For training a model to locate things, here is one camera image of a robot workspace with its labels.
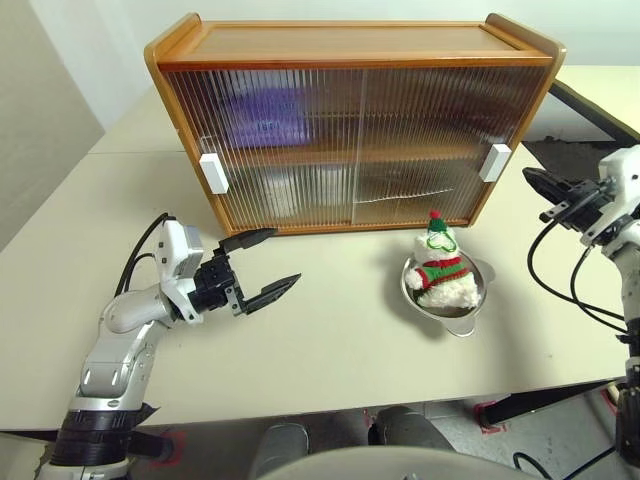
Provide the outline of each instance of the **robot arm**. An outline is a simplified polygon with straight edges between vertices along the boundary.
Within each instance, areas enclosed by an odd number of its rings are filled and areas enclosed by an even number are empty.
[[[569,182],[544,170],[526,168],[529,184],[556,204],[540,215],[559,220],[583,235],[587,246],[600,245],[622,277],[621,299],[627,332],[618,338],[629,346],[626,382],[619,385],[616,448],[640,466],[640,145],[620,149],[599,164],[600,181]],[[592,199],[569,215],[572,205]]]
[[[38,479],[125,478],[132,431],[155,411],[143,399],[162,335],[180,320],[201,323],[204,311],[227,303],[234,315],[252,313],[300,278],[281,279],[244,299],[228,254],[275,233],[264,228],[222,240],[213,258],[200,265],[204,250],[197,229],[175,219],[163,222],[154,255],[160,281],[117,295],[105,308],[52,458]]]

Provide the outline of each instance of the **purple object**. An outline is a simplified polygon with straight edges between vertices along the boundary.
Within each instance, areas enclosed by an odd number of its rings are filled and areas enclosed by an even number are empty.
[[[227,134],[237,147],[292,146],[309,143],[304,113],[295,90],[265,88],[230,99]]]

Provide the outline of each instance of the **white plush body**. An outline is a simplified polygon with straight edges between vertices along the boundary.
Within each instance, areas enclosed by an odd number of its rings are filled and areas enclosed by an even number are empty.
[[[449,230],[449,236],[455,239],[453,230]],[[460,256],[460,250],[457,248],[452,252],[446,252],[438,248],[429,248],[427,240],[431,239],[432,244],[438,243],[438,236],[442,236],[442,243],[448,240],[441,233],[425,233],[416,237],[413,255],[416,261],[422,265],[426,262],[437,260],[449,260]],[[405,282],[413,290],[419,290],[422,287],[422,277],[416,270],[407,272]],[[474,308],[480,303],[480,294],[476,285],[473,273],[448,282],[434,285],[426,290],[420,297],[418,303],[425,308],[444,308],[444,307],[460,307]]]

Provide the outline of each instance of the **wooden cabinet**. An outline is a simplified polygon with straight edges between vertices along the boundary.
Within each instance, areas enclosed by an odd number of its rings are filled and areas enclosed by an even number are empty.
[[[202,22],[145,50],[227,233],[309,233],[477,218],[493,144],[516,147],[564,59],[502,16],[478,22]],[[199,160],[229,183],[213,194]]]

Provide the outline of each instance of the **black cable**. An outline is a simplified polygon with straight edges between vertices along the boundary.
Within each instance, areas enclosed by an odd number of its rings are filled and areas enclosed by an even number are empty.
[[[116,287],[116,293],[114,295],[115,297],[117,297],[123,292],[125,281],[127,277],[131,276],[131,272],[133,271],[133,264],[135,262],[136,256],[138,255],[138,252],[142,248],[142,245],[144,244],[144,242],[147,241],[151,233],[156,229],[158,225],[160,225],[165,220],[168,220],[170,218],[175,218],[175,217],[170,217],[167,212],[164,212],[162,215],[156,218],[151,223],[151,225],[149,225],[149,227],[144,231],[144,233],[140,237],[140,240],[138,240],[138,243],[136,243],[135,247],[133,247],[133,250],[131,251],[131,255],[129,255],[129,258],[127,259],[127,263],[124,265],[124,269],[122,270],[122,274],[120,275],[120,281],[118,282],[118,286]]]
[[[599,455],[596,455],[591,460],[586,462],[584,465],[581,465],[580,467],[576,468],[573,472],[571,472],[569,475],[564,477],[562,480],[571,480],[572,478],[577,477],[582,472],[584,472],[587,468],[592,467],[594,464],[596,464],[597,462],[599,462],[600,460],[602,460],[606,456],[611,455],[615,451],[616,451],[616,447],[610,447],[610,448],[606,449],[604,452],[602,452]],[[531,458],[529,455],[527,455],[526,453],[523,453],[523,452],[516,452],[516,453],[513,454],[513,465],[518,470],[522,471],[522,467],[520,466],[520,460],[521,459],[525,460],[527,463],[529,463],[531,466],[533,466],[538,471],[538,473],[540,475],[542,475],[542,478],[545,478],[547,480],[553,480],[551,475],[549,475],[549,472],[547,472],[544,469],[544,467],[542,465],[540,465],[540,463],[536,459]]]
[[[596,192],[592,192],[590,195],[585,196],[584,198],[582,198],[578,202],[574,203],[571,207],[569,207],[566,210],[564,210],[563,212],[561,212],[558,216],[556,216],[556,218],[554,218],[553,221],[549,225],[544,227],[542,229],[542,231],[538,234],[536,239],[531,244],[531,247],[529,247],[529,252],[527,253],[527,268],[529,270],[529,274],[531,275],[531,277],[535,280],[535,282],[538,285],[540,285],[542,288],[544,288],[547,292],[551,293],[552,295],[555,295],[556,297],[558,297],[558,298],[560,298],[560,299],[562,299],[562,300],[564,300],[566,302],[576,303],[573,300],[573,298],[568,297],[567,295],[564,295],[564,294],[558,292],[557,290],[551,288],[549,285],[544,283],[544,281],[538,276],[538,274],[535,271],[535,268],[533,267],[533,256],[534,256],[536,250],[538,249],[538,246],[540,245],[540,242],[542,242],[544,237],[546,237],[547,234],[556,225],[558,225],[560,222],[562,222],[566,217],[571,215],[573,212],[575,212],[579,208],[582,208],[584,205],[589,203],[596,195],[598,195],[597,191]],[[586,309],[593,310],[593,311],[598,312],[598,313],[602,313],[603,315],[609,315],[610,317],[616,318],[618,320],[624,320],[624,317],[622,315],[610,312],[609,310],[605,310],[604,308],[596,307],[596,306],[590,305],[588,303],[582,303],[582,305]]]
[[[529,455],[523,452],[516,452],[513,454],[513,465],[518,469],[522,470],[520,466],[520,459],[525,460],[528,464],[530,464],[533,468],[535,468],[542,478],[546,478],[547,480],[553,480],[551,475],[544,469],[542,465],[538,463],[538,461],[534,458],[531,458]]]
[[[569,282],[569,290],[571,290],[571,298],[573,299],[573,303],[575,303],[580,310],[582,310],[584,313],[589,315],[596,322],[601,323],[602,325],[605,325],[605,326],[607,326],[609,328],[613,328],[614,330],[616,330],[616,331],[618,331],[620,333],[627,333],[627,331],[625,329],[620,328],[620,327],[616,327],[615,325],[613,325],[613,324],[607,322],[606,320],[601,319],[597,315],[591,313],[589,310],[587,310],[585,308],[584,303],[582,303],[580,301],[580,299],[578,298],[578,294],[576,293],[576,278],[578,277],[578,272],[580,271],[580,268],[582,267],[582,264],[584,263],[586,258],[589,256],[589,253],[591,252],[591,249],[592,249],[591,246],[589,246],[589,247],[587,247],[585,249],[585,251],[582,253],[582,256],[580,257],[580,260],[578,260],[578,263],[576,263],[576,266],[573,268],[573,272],[571,272],[571,281]]]
[[[572,478],[575,478],[576,476],[578,476],[579,474],[584,472],[587,468],[591,467],[594,463],[599,462],[604,457],[606,457],[608,455],[611,455],[615,451],[616,451],[616,447],[607,448],[600,455],[596,455],[595,457],[593,457],[591,460],[589,460],[587,463],[585,463],[581,467],[576,468],[573,472],[571,472],[569,475],[564,477],[562,480],[571,480]]]
[[[133,270],[136,268],[136,265],[138,264],[138,262],[143,258],[148,258],[148,257],[156,258],[156,256],[153,253],[143,253],[142,255],[138,255],[135,258],[135,260],[133,261],[133,265],[131,265],[130,275],[128,275],[124,281],[124,290],[123,290],[124,292],[129,291],[129,284],[131,283],[131,277],[133,277]]]

